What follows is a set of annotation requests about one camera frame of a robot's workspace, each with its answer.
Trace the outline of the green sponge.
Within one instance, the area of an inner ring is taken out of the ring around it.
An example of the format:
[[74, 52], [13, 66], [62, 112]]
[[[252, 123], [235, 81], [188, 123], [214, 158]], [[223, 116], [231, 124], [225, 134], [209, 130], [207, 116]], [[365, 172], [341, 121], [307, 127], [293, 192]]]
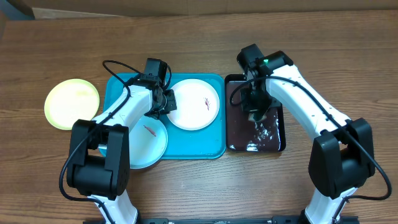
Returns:
[[267, 118], [267, 115], [265, 113], [264, 114], [249, 113], [249, 115], [248, 115], [248, 120], [255, 122], [255, 123], [264, 121], [266, 118]]

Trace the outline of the pink plate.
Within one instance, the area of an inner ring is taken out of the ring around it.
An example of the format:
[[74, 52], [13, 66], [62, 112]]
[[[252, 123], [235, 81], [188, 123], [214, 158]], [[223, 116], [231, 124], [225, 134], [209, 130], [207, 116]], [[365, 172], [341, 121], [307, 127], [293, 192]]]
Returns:
[[199, 79], [186, 79], [176, 83], [174, 91], [177, 109], [167, 117], [176, 127], [196, 131], [209, 126], [217, 117], [220, 98], [216, 90]]

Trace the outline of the yellow plate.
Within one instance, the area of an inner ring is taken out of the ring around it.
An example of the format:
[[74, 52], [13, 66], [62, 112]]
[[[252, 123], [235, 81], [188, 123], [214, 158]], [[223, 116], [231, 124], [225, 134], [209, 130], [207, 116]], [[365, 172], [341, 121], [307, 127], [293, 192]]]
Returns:
[[44, 113], [47, 121], [61, 130], [71, 130], [78, 119], [91, 120], [100, 105], [97, 89], [82, 79], [69, 79], [56, 85], [47, 95]]

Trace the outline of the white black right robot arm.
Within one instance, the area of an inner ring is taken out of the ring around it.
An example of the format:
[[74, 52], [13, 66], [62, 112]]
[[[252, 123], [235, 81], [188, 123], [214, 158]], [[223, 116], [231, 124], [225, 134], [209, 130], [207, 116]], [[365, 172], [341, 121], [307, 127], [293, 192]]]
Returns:
[[272, 107], [284, 105], [313, 141], [308, 173], [315, 191], [294, 223], [356, 223], [340, 213], [375, 173], [369, 123], [352, 120], [332, 107], [282, 51], [265, 56], [252, 44], [241, 50], [237, 61], [246, 81], [236, 91], [249, 120], [263, 121]]

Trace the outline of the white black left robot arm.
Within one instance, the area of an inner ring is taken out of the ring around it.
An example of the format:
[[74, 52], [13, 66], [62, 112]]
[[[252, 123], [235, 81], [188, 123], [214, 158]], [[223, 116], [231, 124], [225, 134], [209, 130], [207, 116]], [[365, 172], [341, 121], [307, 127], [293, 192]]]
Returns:
[[130, 170], [151, 166], [163, 156], [169, 140], [159, 117], [176, 108], [173, 90], [139, 82], [126, 85], [103, 114], [76, 121], [59, 177], [62, 195], [93, 202], [104, 223], [136, 223], [139, 212], [126, 190]]

